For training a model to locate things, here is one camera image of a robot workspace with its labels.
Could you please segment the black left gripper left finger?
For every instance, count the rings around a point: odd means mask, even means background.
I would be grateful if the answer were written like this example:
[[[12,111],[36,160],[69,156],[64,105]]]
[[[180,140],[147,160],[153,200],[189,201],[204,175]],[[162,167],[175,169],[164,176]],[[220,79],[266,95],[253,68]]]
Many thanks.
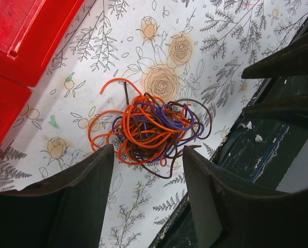
[[[0,193],[0,247],[98,247],[114,148],[23,190]]]

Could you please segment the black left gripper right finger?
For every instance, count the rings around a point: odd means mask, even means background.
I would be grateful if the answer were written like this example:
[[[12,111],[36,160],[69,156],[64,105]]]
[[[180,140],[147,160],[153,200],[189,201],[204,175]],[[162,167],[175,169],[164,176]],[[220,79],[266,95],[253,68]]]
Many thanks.
[[[308,247],[308,189],[251,183],[190,147],[182,160],[199,247]]]

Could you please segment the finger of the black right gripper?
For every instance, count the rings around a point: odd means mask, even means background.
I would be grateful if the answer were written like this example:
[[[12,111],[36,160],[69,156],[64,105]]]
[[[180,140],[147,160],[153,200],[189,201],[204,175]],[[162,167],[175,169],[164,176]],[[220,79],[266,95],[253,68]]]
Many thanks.
[[[245,117],[272,119],[308,131],[308,94],[254,104],[242,110]]]
[[[268,48],[264,58],[246,67],[243,79],[279,78],[308,75],[308,13],[296,21],[290,18],[274,29],[280,43]]]

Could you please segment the red three-compartment tray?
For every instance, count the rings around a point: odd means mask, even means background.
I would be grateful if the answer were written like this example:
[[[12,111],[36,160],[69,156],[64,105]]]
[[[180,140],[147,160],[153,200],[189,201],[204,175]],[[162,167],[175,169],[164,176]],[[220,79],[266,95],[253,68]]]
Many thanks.
[[[0,146],[83,1],[0,1]]]

